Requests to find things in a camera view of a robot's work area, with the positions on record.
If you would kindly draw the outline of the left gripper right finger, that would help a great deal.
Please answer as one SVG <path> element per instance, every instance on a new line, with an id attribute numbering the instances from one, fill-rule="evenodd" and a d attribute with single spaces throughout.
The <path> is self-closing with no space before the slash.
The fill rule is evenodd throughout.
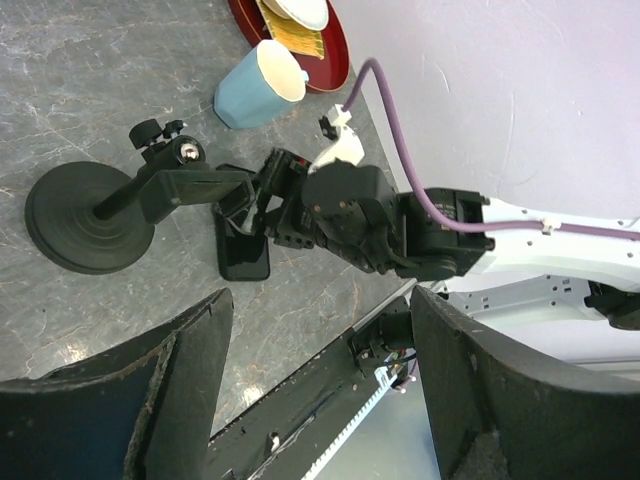
<path id="1" fill-rule="evenodd" d="M 638 382 L 543 354 L 423 287 L 411 319 L 441 478 L 638 478 Z"/>

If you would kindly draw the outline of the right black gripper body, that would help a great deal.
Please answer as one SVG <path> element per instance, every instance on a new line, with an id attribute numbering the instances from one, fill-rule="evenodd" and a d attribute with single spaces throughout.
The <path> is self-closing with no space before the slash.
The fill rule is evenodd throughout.
<path id="1" fill-rule="evenodd" d="M 253 175 L 255 200 L 249 209 L 249 232 L 275 245 L 302 250 L 315 246 L 316 226 L 301 200 L 310 163 L 299 155 L 274 148 Z"/>

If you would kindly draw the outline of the black round-base phone holder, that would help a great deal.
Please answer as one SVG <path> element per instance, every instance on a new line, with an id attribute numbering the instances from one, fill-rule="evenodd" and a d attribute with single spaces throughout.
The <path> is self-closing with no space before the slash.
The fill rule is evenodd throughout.
<path id="1" fill-rule="evenodd" d="M 128 268 L 150 247 L 155 227 L 181 206 L 209 204 L 235 214 L 255 197 L 249 173 L 213 169 L 185 123 L 155 119 L 134 126 L 129 139 L 144 164 L 135 176 L 98 162 L 57 166 L 30 190 L 28 234 L 58 266 L 105 275 Z"/>

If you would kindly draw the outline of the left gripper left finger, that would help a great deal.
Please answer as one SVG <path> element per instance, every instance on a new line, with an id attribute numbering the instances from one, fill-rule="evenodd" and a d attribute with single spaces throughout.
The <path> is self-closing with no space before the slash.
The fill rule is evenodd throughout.
<path id="1" fill-rule="evenodd" d="M 230 290 L 85 360 L 1 384 L 4 479 L 200 479 Z"/>

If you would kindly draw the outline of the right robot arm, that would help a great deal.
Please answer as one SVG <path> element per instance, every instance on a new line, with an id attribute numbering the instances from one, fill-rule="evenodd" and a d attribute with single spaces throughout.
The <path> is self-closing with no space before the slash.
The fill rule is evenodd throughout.
<path id="1" fill-rule="evenodd" d="M 584 304 L 621 330 L 639 326 L 639 224 L 536 211 L 479 193 L 399 193 L 382 171 L 317 166 L 273 150 L 254 174 L 253 229 L 277 245 L 319 247 L 366 273 L 443 282 L 520 271 L 584 280 Z"/>

